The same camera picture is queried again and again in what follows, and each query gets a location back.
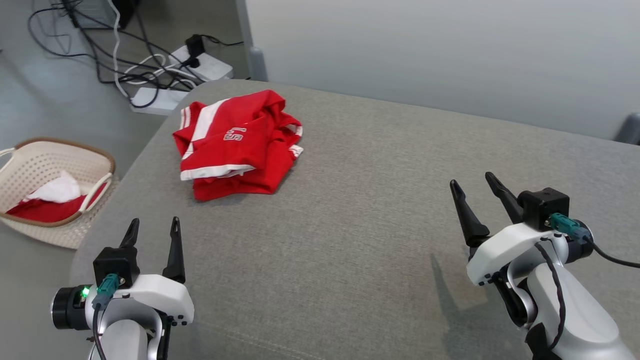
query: black power cord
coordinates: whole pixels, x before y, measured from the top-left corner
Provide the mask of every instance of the black power cord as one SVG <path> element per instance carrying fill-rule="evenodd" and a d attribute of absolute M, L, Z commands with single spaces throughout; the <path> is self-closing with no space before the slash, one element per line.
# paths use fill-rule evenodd
<path fill-rule="evenodd" d="M 61 53 L 57 53 L 51 49 L 49 49 L 46 45 L 44 45 L 43 43 L 41 43 L 41 41 L 39 41 L 38 37 L 33 33 L 33 28 L 31 27 L 31 22 L 33 20 L 34 17 L 38 16 L 38 14 L 40 13 L 44 13 L 44 12 L 51 12 L 51 11 L 56 11 L 56 10 L 60 10 L 59 8 L 46 8 L 46 9 L 40 9 L 37 10 L 35 12 L 33 12 L 30 16 L 29 19 L 27 20 L 27 30 L 29 31 L 29 34 L 31 35 L 31 38 L 33 38 L 33 40 L 36 42 L 36 44 L 38 46 L 40 46 L 44 51 L 52 54 L 52 55 L 56 55 L 56 56 L 61 56 L 64 58 L 75 58 L 75 57 L 80 57 L 80 56 L 87 56 L 91 59 L 93 59 L 95 61 L 96 64 L 96 75 L 98 77 L 98 81 L 102 84 L 115 84 L 115 81 L 104 81 L 102 80 L 101 76 L 100 76 L 100 68 L 104 67 L 105 69 L 108 69 L 111 72 L 115 72 L 114 69 L 112 69 L 111 67 L 108 67 L 107 65 L 101 63 L 98 59 L 97 54 L 95 53 L 95 47 L 93 46 L 93 43 L 90 41 L 90 45 L 91 45 L 91 49 L 93 54 L 87 54 L 87 53 L 77 53 L 77 54 L 61 54 Z M 147 81 L 148 83 L 152 83 L 153 85 L 156 86 L 156 96 L 154 97 L 153 101 L 149 102 L 148 104 L 142 105 L 142 106 L 138 106 L 135 104 L 131 104 L 131 106 L 134 107 L 147 107 L 150 106 L 155 99 L 157 98 L 157 95 L 159 93 L 159 89 L 161 88 L 160 84 L 156 81 L 152 81 L 147 79 L 144 75 L 145 74 L 151 74 L 151 72 L 146 72 L 146 73 L 142 73 L 142 74 L 124 74 L 123 72 L 118 71 L 119 74 L 123 74 L 124 76 L 127 77 L 128 80 L 131 79 L 140 79 L 140 80 L 144 80 Z"/>
<path fill-rule="evenodd" d="M 558 324 L 558 333 L 556 334 L 556 337 L 554 338 L 551 345 L 549 345 L 549 351 L 551 351 L 554 347 L 556 347 L 558 341 L 560 341 L 560 336 L 564 331 L 564 322 L 566 321 L 566 306 L 564 305 L 564 296 L 562 294 L 562 287 L 560 286 L 560 278 L 558 278 L 558 272 L 553 264 L 553 261 L 551 261 L 549 254 L 547 254 L 545 248 L 542 247 L 542 244 L 536 243 L 535 246 L 536 249 L 542 254 L 542 257 L 545 258 L 547 266 L 549 267 L 549 270 L 551 270 L 551 276 L 553 277 L 554 283 L 556 284 L 558 302 L 560 303 L 560 324 Z"/>
<path fill-rule="evenodd" d="M 235 45 L 244 44 L 244 41 L 232 42 L 232 43 L 228 44 L 228 43 L 226 43 L 226 42 L 224 42 L 224 41 L 222 41 L 222 40 L 220 40 L 220 39 L 218 39 L 216 37 L 212 37 L 211 35 L 200 34 L 200 36 L 204 37 L 208 41 L 211 41 L 212 43 L 221 44 L 221 45 L 224 45 L 224 46 L 235 46 Z"/>
<path fill-rule="evenodd" d="M 129 4 L 131 4 L 131 6 L 133 7 L 133 13 L 136 16 L 136 19 L 138 20 L 138 26 L 140 27 L 140 32 L 142 33 L 142 37 L 144 39 L 144 43 L 147 46 L 147 50 L 149 50 L 149 55 L 151 55 L 151 57 L 154 59 L 154 61 L 156 62 L 156 64 L 162 68 L 164 70 L 165 73 L 167 73 L 168 75 L 171 76 L 172 81 L 178 81 L 178 76 L 176 73 L 174 72 L 170 72 L 169 70 L 166 69 L 166 67 L 164 67 L 164 65 L 160 62 L 160 60 L 158 60 L 155 56 L 154 56 L 154 51 L 151 48 L 151 44 L 149 42 L 149 38 L 147 36 L 147 30 L 145 29 L 145 25 L 142 21 L 142 16 L 140 15 L 140 11 L 138 11 L 138 7 L 136 6 L 136 4 L 134 3 L 133 0 L 129 0 Z"/>
<path fill-rule="evenodd" d="M 52 1 L 49 0 L 49 5 L 51 7 L 54 7 L 54 6 L 56 6 L 56 3 L 52 3 Z M 32 12 L 36 11 L 35 7 L 36 7 L 36 0 L 31 0 L 31 11 Z M 52 27 L 53 27 L 53 29 L 52 29 L 53 33 L 50 34 L 44 29 L 44 26 L 42 25 L 42 21 L 40 20 L 40 17 L 36 17 L 36 21 L 38 23 L 38 27 L 40 28 L 40 31 L 42 32 L 42 34 L 45 37 L 55 39 L 55 41 L 60 46 L 60 49 L 62 49 L 62 51 L 64 51 L 65 54 L 70 53 L 71 52 L 71 44 L 72 44 L 73 38 L 69 34 L 58 34 L 58 27 L 57 27 L 58 19 L 56 18 L 56 14 L 52 14 L 51 15 L 51 19 L 52 19 L 52 23 L 51 24 L 52 24 Z M 62 44 L 62 41 L 60 40 L 60 38 L 67 38 L 68 39 L 68 44 L 67 44 L 66 48 Z"/>
<path fill-rule="evenodd" d="M 96 304 L 95 309 L 93 310 L 93 340 L 95 341 L 95 348 L 98 350 L 98 355 L 100 356 L 100 360 L 107 360 L 107 357 L 104 355 L 104 350 L 102 349 L 102 343 L 100 342 L 100 336 L 98 336 L 98 315 L 100 313 L 100 306 L 102 304 Z"/>
<path fill-rule="evenodd" d="M 89 20 L 91 20 L 91 21 L 94 21 L 94 22 L 96 22 L 97 24 L 100 24 L 101 26 L 104 26 L 105 28 L 113 29 L 113 26 L 111 26 L 111 25 L 109 25 L 109 24 L 105 24 L 105 23 L 103 23 L 102 21 L 99 21 L 99 20 L 97 20 L 97 19 L 95 19 L 95 18 L 93 18 L 93 17 L 90 17 L 89 15 L 87 15 L 87 14 L 85 14 L 85 13 L 83 13 L 83 12 L 80 12 L 79 10 L 75 10 L 75 11 L 74 11 L 74 13 L 76 13 L 76 14 L 78 14 L 78 15 L 82 16 L 82 17 L 85 17 L 85 18 L 87 18 L 87 19 L 89 19 Z M 156 49 L 160 50 L 161 52 L 163 52 L 163 53 L 167 54 L 168 56 L 172 57 L 172 58 L 173 58 L 174 60 L 176 60 L 177 62 L 181 62 L 181 61 L 180 61 L 180 59 L 176 58 L 176 57 L 175 57 L 172 53 L 170 53 L 168 50 L 166 50 L 166 49 L 164 49 L 164 48 L 162 48 L 162 47 L 158 46 L 157 44 L 154 44 L 154 43 L 152 43 L 152 42 L 149 42 L 147 38 L 139 37 L 138 35 L 135 35 L 135 34 L 129 33 L 129 32 L 124 31 L 124 30 L 122 30 L 122 29 L 118 29 L 118 32 L 119 32 L 119 33 L 121 33 L 121 34 L 125 34 L 125 35 L 127 35 L 127 36 L 130 36 L 130 37 L 133 37 L 133 38 L 135 38 L 136 40 L 140 40 L 140 41 L 144 42 L 145 44 L 147 44 L 147 45 L 149 45 L 149 46 L 155 47 Z M 195 74 L 193 71 L 191 71 L 189 68 L 185 68 L 185 70 L 187 70 L 191 75 L 193 75 L 194 77 L 196 77 L 196 79 L 197 79 L 197 80 L 200 80 L 200 81 L 204 82 L 204 80 L 203 80 L 202 78 L 198 77 L 198 75 L 197 75 L 197 74 Z"/>
<path fill-rule="evenodd" d="M 77 6 L 79 3 L 81 3 L 81 0 L 76 1 L 76 2 L 73 4 L 73 6 L 72 6 L 72 7 L 70 7 L 70 9 L 71 9 L 74 13 L 77 13 L 77 14 L 79 14 L 79 15 L 81 15 L 81 16 L 86 17 L 87 19 L 90 19 L 90 20 L 92 20 L 92 21 L 95 21 L 96 23 L 98 23 L 98 24 L 100 24 L 100 25 L 103 25 L 103 26 L 104 26 L 104 27 L 106 27 L 106 28 L 113 29 L 113 27 L 112 27 L 112 26 L 110 26 L 110 25 L 108 25 L 108 24 L 104 24 L 104 23 L 102 23 L 101 21 L 98 21 L 97 19 L 94 19 L 93 17 L 90 17 L 89 15 L 84 14 L 84 13 L 80 12 L 78 9 L 76 9 L 76 6 Z M 135 107 L 135 108 L 145 108 L 145 107 L 147 107 L 147 106 L 150 106 L 150 105 L 155 101 L 155 99 L 157 98 L 157 96 L 158 96 L 158 94 L 159 94 L 160 89 L 169 89 L 169 88 L 171 88 L 171 87 L 172 87 L 172 86 L 169 86 L 169 85 L 170 85 L 170 84 L 172 84 L 173 82 L 175 82 L 176 80 L 178 80 L 178 79 L 187 79 L 186 77 L 184 77 L 184 76 L 182 76 L 182 75 L 180 75 L 180 74 L 176 74 L 176 73 L 174 73 L 174 72 L 169 72 L 169 73 L 170 73 L 170 75 L 172 76 L 172 80 L 171 80 L 171 82 L 170 82 L 170 84 L 169 84 L 169 85 L 164 85 L 164 84 L 162 84 L 160 81 L 158 81 L 157 79 L 155 79 L 155 78 L 154 78 L 154 75 L 153 75 L 153 73 L 152 73 L 151 71 L 143 72 L 143 73 L 141 73 L 141 74 L 125 74 L 124 72 L 121 72 L 121 71 L 115 71 L 115 70 L 114 70 L 114 69 L 112 69 L 110 66 L 103 64 L 103 63 L 99 60 L 99 57 L 97 56 L 96 49 L 97 49 L 98 51 L 100 51 L 101 53 L 104 53 L 104 54 L 106 54 L 106 55 L 108 55 L 108 56 L 111 56 L 111 54 L 109 54 L 109 53 L 108 53 L 107 51 L 105 51 L 105 50 L 104 50 L 100 45 L 98 45 L 98 43 L 96 43 L 96 41 L 94 41 L 94 40 L 93 40 L 93 38 L 92 38 L 92 37 L 87 33 L 87 30 L 86 30 L 86 29 L 84 29 L 84 28 L 82 28 L 82 27 L 80 27 L 80 28 L 79 28 L 79 30 L 80 30 L 80 32 L 81 32 L 81 34 L 82 34 L 82 36 L 85 38 L 85 40 L 89 43 L 89 46 L 91 47 L 91 52 L 92 52 L 92 54 L 88 54 L 88 53 L 76 53 L 76 54 L 70 54 L 70 53 L 68 53 L 68 52 L 66 52 L 66 53 L 57 53 L 56 51 L 53 51 L 53 50 L 49 49 L 45 44 L 43 44 L 41 41 L 39 41 L 38 37 L 34 34 L 34 32 L 33 32 L 33 28 L 32 28 L 32 21 L 33 21 L 33 19 L 34 19 L 34 18 L 36 18 L 36 20 L 38 21 L 38 23 L 41 25 L 41 23 L 40 23 L 39 19 L 37 18 L 41 13 L 44 13 L 44 12 L 55 12 L 55 11 L 59 11 L 59 12 L 63 12 L 63 13 L 65 13 L 65 14 L 66 14 L 66 13 L 68 13 L 68 11 L 70 11 L 70 10 L 69 10 L 69 8 L 61 7 L 61 6 L 63 5 L 62 3 L 50 3 L 50 4 L 51 4 L 51 7 L 50 7 L 50 8 L 46 8 L 46 9 L 41 9 L 41 10 L 34 11 L 34 12 L 29 16 L 29 18 L 28 18 L 28 31 L 29 31 L 29 34 L 31 35 L 31 37 L 33 38 L 33 40 L 36 42 L 36 44 L 37 44 L 38 46 L 40 46 L 44 51 L 46 51 L 46 52 L 48 52 L 48 53 L 50 53 L 50 54 L 52 54 L 52 55 L 55 55 L 55 56 L 61 56 L 61 57 L 67 57 L 67 58 L 74 58 L 74 57 L 79 57 L 79 56 L 87 56 L 87 57 L 89 57 L 89 58 L 93 59 L 93 60 L 94 60 L 94 62 L 95 62 L 95 66 L 96 66 L 96 77 L 97 77 L 97 79 L 98 79 L 98 82 L 100 82 L 100 83 L 102 83 L 102 84 L 106 84 L 106 85 L 114 85 L 114 84 L 115 84 L 115 81 L 105 81 L 105 80 L 103 80 L 103 79 L 102 79 L 102 77 L 101 77 L 101 75 L 100 75 L 100 68 L 105 68 L 105 69 L 107 69 L 107 70 L 109 70 L 109 71 L 111 71 L 111 72 L 116 72 L 116 73 L 118 73 L 118 74 L 121 74 L 122 76 L 121 76 L 120 78 L 118 78 L 118 80 L 119 80 L 120 82 L 127 82 L 127 81 L 132 81 L 132 80 L 142 80 L 142 81 L 144 81 L 144 82 L 146 82 L 146 83 L 148 83 L 148 84 L 150 84 L 150 85 L 153 85 L 153 86 L 156 88 L 155 96 L 154 96 L 154 98 L 153 98 L 149 103 L 144 104 L 144 105 L 136 105 L 136 104 L 133 104 L 133 103 L 131 102 L 131 100 L 129 99 L 129 103 L 131 104 L 131 106 L 133 106 L 133 107 Z M 42 26 L 40 26 L 40 28 L 41 28 L 41 30 L 42 30 L 42 32 L 43 32 L 43 34 L 45 34 L 45 36 L 49 35 L 49 34 L 47 34 L 47 33 L 44 31 L 44 29 L 42 28 Z M 163 49 L 162 47 L 160 47 L 160 46 L 158 46 L 158 45 L 153 44 L 152 42 L 150 42 L 150 41 L 148 40 L 148 38 L 147 38 L 146 31 L 144 31 L 144 30 L 143 30 L 143 34 L 144 34 L 144 37 L 143 37 L 143 38 L 141 38 L 141 37 L 139 37 L 139 36 L 136 36 L 136 35 L 133 35 L 133 34 L 131 34 L 131 33 L 128 33 L 128 32 L 126 32 L 126 31 L 120 30 L 120 29 L 119 29 L 118 31 L 119 31 L 120 33 L 123 33 L 123 34 L 125 34 L 125 35 L 130 36 L 130 37 L 133 37 L 133 38 L 136 38 L 136 39 L 138 39 L 138 40 L 143 41 L 143 42 L 145 43 L 145 45 L 147 45 L 147 49 L 149 49 L 150 51 L 151 51 L 151 48 L 150 48 L 150 47 L 151 47 L 151 46 L 153 46 L 153 47 L 155 47 L 155 48 L 159 49 L 160 51 L 162 51 L 162 52 L 164 52 L 164 53 L 168 54 L 169 56 L 173 57 L 174 59 L 178 60 L 174 55 L 172 55 L 172 54 L 171 54 L 170 52 L 168 52 L 166 49 Z M 137 65 L 137 66 L 139 66 L 139 67 L 143 67 L 143 68 L 150 69 L 150 70 L 159 70 L 159 69 L 160 69 L 159 67 L 153 67 L 153 66 L 146 65 L 146 64 L 140 64 L 140 63 L 136 63 L 136 62 L 133 62 L 133 61 L 123 60 L 123 59 L 120 59 L 120 58 L 117 58 L 117 60 L 118 60 L 118 61 L 120 61 L 120 62 L 122 62 L 122 63 L 128 63 L 128 64 L 131 64 L 131 65 Z M 187 70 L 188 72 L 190 72 L 190 73 L 191 73 L 191 74 L 192 74 L 196 79 L 200 80 L 201 82 L 204 82 L 204 81 L 203 81 L 202 79 L 200 79 L 196 74 L 194 74 L 190 69 L 186 68 L 186 70 Z M 185 83 L 183 83 L 183 82 L 181 82 L 181 81 L 178 81 L 178 83 L 176 84 L 176 86 L 177 86 L 177 85 L 182 85 L 182 86 L 184 86 L 185 88 L 187 88 L 188 90 L 191 90 L 191 87 L 190 87 L 190 86 L 187 86 L 187 84 L 185 84 Z"/>
<path fill-rule="evenodd" d="M 617 259 L 617 258 L 614 258 L 613 256 L 608 255 L 607 253 L 605 253 L 604 251 L 602 251 L 602 250 L 600 249 L 600 247 L 598 247 L 598 245 L 596 245 L 596 244 L 593 242 L 593 239 L 592 239 L 590 236 L 585 235 L 585 236 L 583 236 L 583 237 L 582 237 L 582 239 L 583 239 L 584 241 L 588 242 L 588 243 L 593 247 L 593 249 L 594 249 L 594 250 L 596 250 L 596 252 L 597 252 L 600 256 L 602 256 L 603 258 L 605 258 L 606 260 L 609 260 L 609 261 L 611 261 L 612 263 L 616 263 L 616 264 L 619 264 L 619 265 L 629 266 L 629 267 L 632 267 L 632 268 L 640 268 L 640 263 L 633 263 L 633 262 L 631 262 L 631 261 L 625 261 L 625 260 Z"/>

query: folded red shirt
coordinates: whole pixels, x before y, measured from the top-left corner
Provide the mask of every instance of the folded red shirt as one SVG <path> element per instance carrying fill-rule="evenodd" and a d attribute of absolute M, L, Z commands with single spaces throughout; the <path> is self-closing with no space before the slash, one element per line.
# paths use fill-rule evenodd
<path fill-rule="evenodd" d="M 173 134 L 180 178 L 193 180 L 197 200 L 232 193 L 274 193 L 302 152 L 302 124 L 284 113 L 272 90 L 182 110 Z"/>

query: teal connector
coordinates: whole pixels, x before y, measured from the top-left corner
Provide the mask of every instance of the teal connector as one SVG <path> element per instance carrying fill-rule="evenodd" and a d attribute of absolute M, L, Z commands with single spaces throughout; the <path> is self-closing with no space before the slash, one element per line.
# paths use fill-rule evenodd
<path fill-rule="evenodd" d="M 113 294 L 116 293 L 116 290 L 120 286 L 120 278 L 116 274 L 109 274 L 105 276 L 102 280 L 102 284 L 97 288 L 97 295 L 91 301 L 92 308 L 96 308 L 96 305 L 100 304 L 100 308 L 104 309 L 107 307 L 111 298 L 113 298 Z"/>
<path fill-rule="evenodd" d="M 580 226 L 580 223 L 560 213 L 555 213 L 549 218 L 549 227 L 561 233 L 569 235 L 574 240 L 582 240 L 584 236 L 590 236 L 589 230 Z"/>

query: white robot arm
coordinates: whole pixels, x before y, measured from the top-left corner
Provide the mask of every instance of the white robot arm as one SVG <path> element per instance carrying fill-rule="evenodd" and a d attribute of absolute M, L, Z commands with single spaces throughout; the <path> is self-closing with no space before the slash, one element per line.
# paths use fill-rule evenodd
<path fill-rule="evenodd" d="M 93 262 L 96 283 L 62 288 L 51 303 L 58 329 L 93 330 L 89 360 L 166 360 L 172 327 L 193 322 L 184 286 L 180 220 L 173 218 L 163 274 L 139 275 L 134 219 L 120 247 L 106 247 Z"/>
<path fill-rule="evenodd" d="M 513 225 L 489 236 L 469 208 L 465 193 L 451 181 L 470 248 L 467 275 L 478 286 L 497 287 L 511 320 L 527 332 L 534 360 L 635 360 L 620 339 L 615 321 L 564 267 L 594 249 L 603 254 L 593 243 L 591 231 L 567 217 L 569 197 L 546 188 L 522 192 L 516 199 L 492 173 L 485 177 Z"/>

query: plug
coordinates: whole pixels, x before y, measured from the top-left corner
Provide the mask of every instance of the plug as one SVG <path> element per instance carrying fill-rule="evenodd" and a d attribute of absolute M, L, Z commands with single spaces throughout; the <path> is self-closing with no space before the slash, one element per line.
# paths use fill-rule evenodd
<path fill-rule="evenodd" d="M 184 41 L 184 44 L 187 45 L 189 58 L 186 61 L 182 62 L 182 65 L 193 67 L 194 69 L 199 67 L 200 61 L 197 59 L 197 57 L 204 54 L 204 41 L 202 41 L 202 36 L 192 35 L 190 38 Z"/>
<path fill-rule="evenodd" d="M 93 301 L 91 301 L 91 307 L 95 309 L 96 306 L 100 304 L 100 308 L 104 310 L 119 286 L 120 278 L 116 274 L 105 276 L 102 284 L 97 288 L 97 295 L 93 298 Z"/>
<path fill-rule="evenodd" d="M 582 227 L 582 224 L 560 213 L 552 214 L 547 222 L 549 227 L 569 235 L 574 240 L 582 240 L 585 236 L 591 236 L 589 230 Z"/>

